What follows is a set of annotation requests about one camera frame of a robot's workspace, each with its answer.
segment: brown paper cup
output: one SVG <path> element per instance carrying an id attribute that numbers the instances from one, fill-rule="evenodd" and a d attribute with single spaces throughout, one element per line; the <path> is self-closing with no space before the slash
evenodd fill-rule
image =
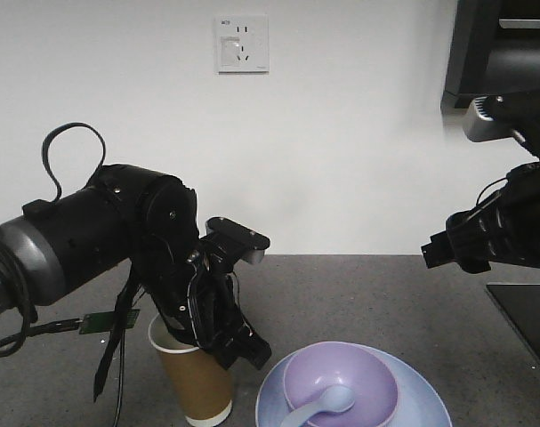
<path id="1" fill-rule="evenodd" d="M 157 349 L 187 422 L 194 427 L 222 423 L 232 409 L 230 373 L 212 355 L 172 337 L 158 314 L 149 325 L 149 341 Z"/>

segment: purple bowl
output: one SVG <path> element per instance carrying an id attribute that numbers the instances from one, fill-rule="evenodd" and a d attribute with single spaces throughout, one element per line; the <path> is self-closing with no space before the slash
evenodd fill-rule
<path id="1" fill-rule="evenodd" d="M 355 393 L 355 404 L 341 414 L 312 416 L 313 427 L 382 427 L 394 416 L 398 386 L 390 369 L 375 355 L 348 342 L 318 342 L 299 350 L 284 372 L 287 404 L 297 409 L 327 387 L 341 384 Z"/>

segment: electrical socket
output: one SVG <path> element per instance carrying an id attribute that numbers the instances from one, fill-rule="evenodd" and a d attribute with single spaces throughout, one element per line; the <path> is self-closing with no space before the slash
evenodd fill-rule
<path id="1" fill-rule="evenodd" d="M 267 15 L 217 16 L 214 41 L 219 73 L 267 73 L 270 70 Z"/>

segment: white wall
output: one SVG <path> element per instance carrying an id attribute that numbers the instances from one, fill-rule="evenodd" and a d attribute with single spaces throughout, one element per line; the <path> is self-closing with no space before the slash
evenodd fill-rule
<path id="1" fill-rule="evenodd" d="M 181 177 L 274 254 L 418 254 L 530 157 L 439 112 L 456 0 L 0 0 L 0 222 L 52 199 L 40 145 Z M 214 72 L 215 14 L 264 12 L 270 73 Z M 97 163 L 70 131 L 65 194 Z"/>

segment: gray countertop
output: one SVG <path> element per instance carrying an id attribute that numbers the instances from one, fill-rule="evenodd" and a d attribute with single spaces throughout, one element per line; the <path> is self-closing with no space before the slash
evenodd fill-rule
<path id="1" fill-rule="evenodd" d="M 40 322 L 112 310 L 126 263 L 51 307 Z M 225 427 L 254 426 L 264 376 L 290 352 L 319 341 L 359 342 L 387 351 L 438 391 L 455 427 L 540 427 L 540 366 L 487 296 L 492 281 L 540 283 L 540 270 L 494 265 L 476 276 L 455 265 L 427 270 L 415 255 L 269 255 L 238 265 L 242 308 L 273 355 L 257 371 L 231 369 L 235 404 Z M 150 298 L 127 333 L 120 427 L 184 426 L 171 384 L 147 342 L 156 311 Z M 0 336 L 16 316 L 0 317 Z M 0 426 L 111 426 L 117 360 L 94 404 L 93 375 L 105 334 L 29 338 L 0 359 Z"/>

